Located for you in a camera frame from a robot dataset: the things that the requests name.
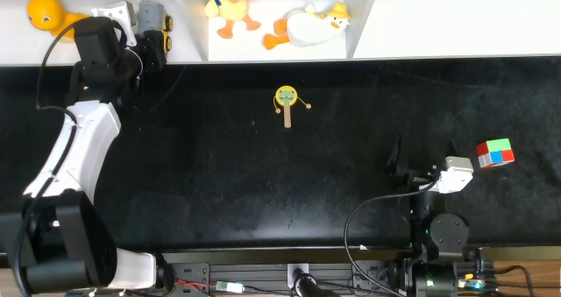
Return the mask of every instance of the white goose plush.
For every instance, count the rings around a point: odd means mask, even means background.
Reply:
[[[325,15],[317,14],[314,5],[306,9],[294,9],[286,18],[274,23],[274,33],[263,38],[263,45],[272,50],[279,44],[291,43],[294,46],[313,46],[333,39],[349,25],[351,16],[343,3],[335,3]]]

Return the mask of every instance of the colorful cube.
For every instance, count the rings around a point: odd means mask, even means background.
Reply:
[[[478,145],[477,156],[482,168],[502,166],[515,161],[508,138],[488,140]]]

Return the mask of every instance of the black table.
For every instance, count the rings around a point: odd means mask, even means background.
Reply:
[[[383,167],[400,132],[412,167],[439,165],[451,139],[472,159],[473,181],[445,197],[470,244],[560,244],[560,61],[193,65],[173,90],[183,66],[171,66],[121,118],[95,205],[125,248],[339,246],[355,206],[393,193]],[[69,72],[47,72],[47,101]],[[61,115],[34,110],[36,74],[0,70],[0,205],[20,197],[60,131]],[[285,84],[312,104],[293,107],[290,130],[272,104]],[[495,138],[516,161],[479,170],[475,146]],[[352,243],[408,246],[404,210],[407,200],[362,210]]]

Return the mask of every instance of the blue cube face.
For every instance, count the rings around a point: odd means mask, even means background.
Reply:
[[[491,162],[492,163],[502,162],[501,152],[491,152],[490,154],[491,154]]]

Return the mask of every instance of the toy wheel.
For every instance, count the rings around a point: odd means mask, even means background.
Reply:
[[[170,32],[174,29],[174,20],[169,17],[166,16],[166,31]]]
[[[166,53],[172,50],[172,38],[166,38]]]

